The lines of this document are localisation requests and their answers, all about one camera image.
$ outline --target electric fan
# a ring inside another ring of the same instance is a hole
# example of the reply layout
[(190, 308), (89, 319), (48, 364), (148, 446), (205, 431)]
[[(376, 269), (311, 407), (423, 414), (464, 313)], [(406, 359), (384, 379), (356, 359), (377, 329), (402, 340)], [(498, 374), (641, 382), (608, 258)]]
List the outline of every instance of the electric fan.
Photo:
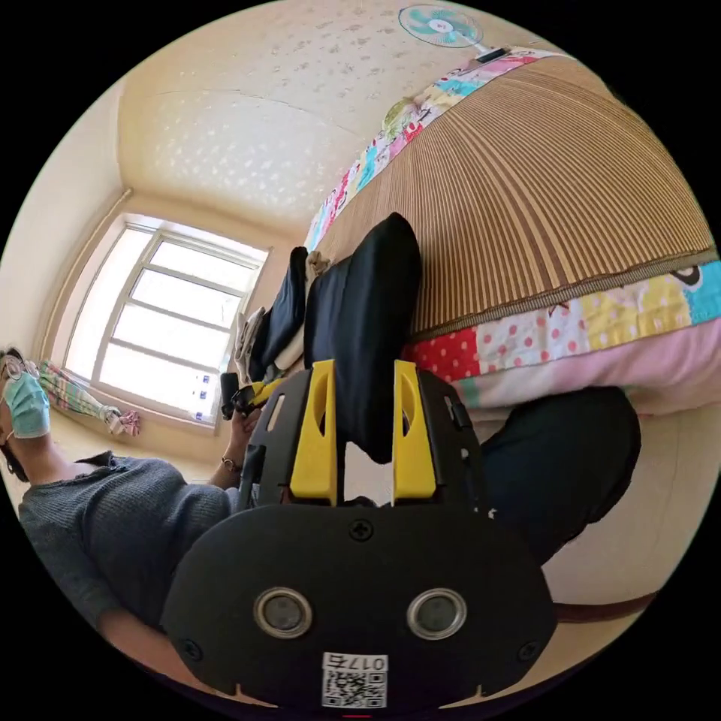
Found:
[(398, 22), (410, 35), (440, 47), (477, 47), (481, 54), (483, 32), (467, 15), (437, 5), (411, 5), (398, 13)]

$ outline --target yellow bracket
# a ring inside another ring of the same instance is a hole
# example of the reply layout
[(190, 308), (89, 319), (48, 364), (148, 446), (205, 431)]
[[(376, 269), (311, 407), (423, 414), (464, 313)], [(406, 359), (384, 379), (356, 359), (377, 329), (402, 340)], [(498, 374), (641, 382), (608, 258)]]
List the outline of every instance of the yellow bracket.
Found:
[(415, 364), (396, 360), (394, 376), (393, 500), (429, 499), (436, 492), (436, 474)]
[(263, 382), (256, 382), (253, 383), (253, 400), (251, 401), (253, 406), (259, 406), (262, 403), (265, 403), (271, 395), (273, 395), (273, 391), (278, 388), (278, 386), (285, 381), (285, 378), (278, 378), (275, 381), (272, 381), (271, 383), (263, 383)]
[(291, 493), (298, 499), (327, 499), (331, 505), (337, 504), (336, 373), (332, 360), (313, 364)]

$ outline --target label sticker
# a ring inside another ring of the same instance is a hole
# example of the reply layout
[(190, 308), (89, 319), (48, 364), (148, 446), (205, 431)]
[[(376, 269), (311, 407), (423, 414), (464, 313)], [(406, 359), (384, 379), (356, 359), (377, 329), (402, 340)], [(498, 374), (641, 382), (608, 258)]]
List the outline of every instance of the label sticker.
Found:
[(387, 696), (387, 656), (323, 654), (324, 707), (386, 708)]

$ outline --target window frame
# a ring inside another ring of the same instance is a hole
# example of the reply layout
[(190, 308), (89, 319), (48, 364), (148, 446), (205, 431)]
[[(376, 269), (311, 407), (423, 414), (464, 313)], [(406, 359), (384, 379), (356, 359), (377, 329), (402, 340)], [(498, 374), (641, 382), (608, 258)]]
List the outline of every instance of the window frame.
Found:
[[(107, 349), (111, 343), (122, 348), (127, 348), (132, 351), (144, 353), (151, 357), (156, 357), (162, 360), (182, 365), (187, 368), (192, 368), (193, 370), (197, 370), (200, 373), (217, 376), (218, 378), (220, 374), (223, 373), (224, 369), (228, 367), (231, 361), (235, 338), (237, 335), (237, 314), (239, 312), (246, 311), (250, 298), (253, 295), (253, 291), (255, 290), (256, 285), (258, 284), (259, 277), (269, 257), (270, 252), (266, 249), (257, 249), (259, 252), (262, 252), (264, 254), (264, 259), (260, 260), (258, 258), (253, 258), (250, 255), (243, 254), (242, 252), (232, 252), (231, 250), (224, 249), (220, 246), (213, 244), (209, 240), (202, 240), (199, 238), (194, 238), (190, 235), (179, 233), (177, 231), (168, 230), (164, 227), (164, 225), (165, 223), (162, 223), (160, 227), (158, 227), (153, 225), (145, 225), (144, 223), (135, 220), (124, 219), (122, 227), (119, 229), (119, 232), (116, 233), (116, 237), (113, 239), (113, 242), (110, 244), (110, 247), (104, 254), (104, 257), (98, 265), (98, 268), (93, 273), (91, 282), (89, 283), (87, 289), (83, 294), (83, 300), (80, 304), (80, 309), (78, 310), (77, 314), (73, 319), (70, 336), (68, 338), (68, 342), (65, 344), (65, 348), (63, 351), (62, 368), (71, 378), (73, 378), (74, 381), (78, 382), (80, 385), (88, 388), (91, 391), (98, 391), (98, 394), (104, 396), (105, 398), (99, 399), (101, 400), (101, 402), (105, 402), (106, 400), (118, 400), (132, 406), (134, 409), (138, 409), (141, 411), (145, 410), (154, 414), (160, 414), (161, 416), (171, 418), (174, 421), (192, 424), (193, 426), (201, 429), (214, 429), (217, 427), (217, 423), (219, 422), (220, 405), (222, 403), (219, 380), (216, 385), (215, 397), (213, 398), (213, 404), (211, 406), (210, 414), (207, 416), (207, 419), (203, 420), (198, 420), (190, 411), (185, 411), (175, 406), (169, 406), (165, 403), (160, 403), (159, 401), (146, 398), (145, 396), (139, 396), (130, 391), (125, 391), (121, 388), (117, 388), (113, 385), (104, 383), (100, 380), (100, 375), (107, 354)], [(131, 272), (128, 274), (128, 278), (125, 280), (122, 290), (120, 291), (118, 297), (115, 300), (113, 310), (106, 324), (103, 336), (101, 338), (100, 346), (98, 347), (98, 352), (95, 356), (92, 377), (85, 378), (67, 367), (68, 356), (70, 354), (72, 342), (75, 337), (77, 323), (80, 320), (80, 316), (82, 315), (83, 310), (86, 307), (86, 302), (88, 300), (89, 294), (91, 290), (95, 287), (95, 283), (97, 282), (100, 272), (105, 267), (105, 264), (108, 262), (110, 255), (112, 254), (117, 243), (120, 241), (122, 235), (125, 233), (126, 230), (135, 230), (147, 233), (149, 235), (149, 240), (145, 246), (145, 249), (140, 254), (137, 262), (133, 266)], [(181, 273), (179, 271), (165, 268), (163, 266), (154, 265), (152, 263), (152, 258), (162, 243), (171, 243), (180, 247), (194, 250), (196, 252), (203, 252), (206, 255), (212, 255), (213, 257), (219, 258), (220, 260), (229, 261), (236, 265), (240, 265), (241, 267), (245, 267), (248, 270), (251, 270), (253, 272), (253, 275), (250, 280), (248, 289), (246, 291), (238, 291), (235, 288), (230, 288), (225, 285), (197, 278), (195, 276)], [(142, 301), (135, 300), (132, 297), (132, 294), (134, 293), (135, 288), (137, 287), (137, 284), (140, 281), (144, 270), (151, 270), (157, 273), (162, 273), (170, 277), (191, 282), (194, 285), (201, 285), (203, 287), (217, 290), (222, 293), (226, 293), (228, 295), (239, 298), (240, 300), (238, 308), (235, 312), (235, 317), (233, 318), (230, 327), (226, 328), (214, 325), (212, 323), (197, 320), (196, 318), (190, 318), (183, 315), (182, 313), (168, 311), (164, 308), (158, 308), (157, 306), (153, 306), (151, 303), (144, 303)], [(123, 309), (128, 304), (135, 305), (141, 308), (146, 308), (153, 312), (166, 315), (170, 318), (178, 318), (183, 321), (191, 322), (195, 325), (200, 325), (201, 327), (208, 327), (214, 330), (219, 330), (223, 333), (227, 333), (228, 344), (225, 347), (225, 352), (223, 354), (220, 368), (206, 367), (189, 360), (187, 361), (184, 358), (178, 358), (172, 355), (154, 351), (150, 348), (144, 348), (133, 343), (114, 339), (113, 334), (116, 331), (120, 316)]]

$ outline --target gray sweater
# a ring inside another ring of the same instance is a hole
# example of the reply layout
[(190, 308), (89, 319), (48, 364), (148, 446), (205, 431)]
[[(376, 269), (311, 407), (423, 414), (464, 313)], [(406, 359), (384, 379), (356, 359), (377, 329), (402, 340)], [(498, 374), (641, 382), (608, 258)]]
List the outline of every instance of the gray sweater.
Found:
[(179, 561), (197, 538), (238, 509), (238, 491), (189, 484), (159, 459), (83, 459), (100, 466), (71, 481), (32, 486), (20, 504), (35, 552), (95, 628), (124, 608), (161, 630)]

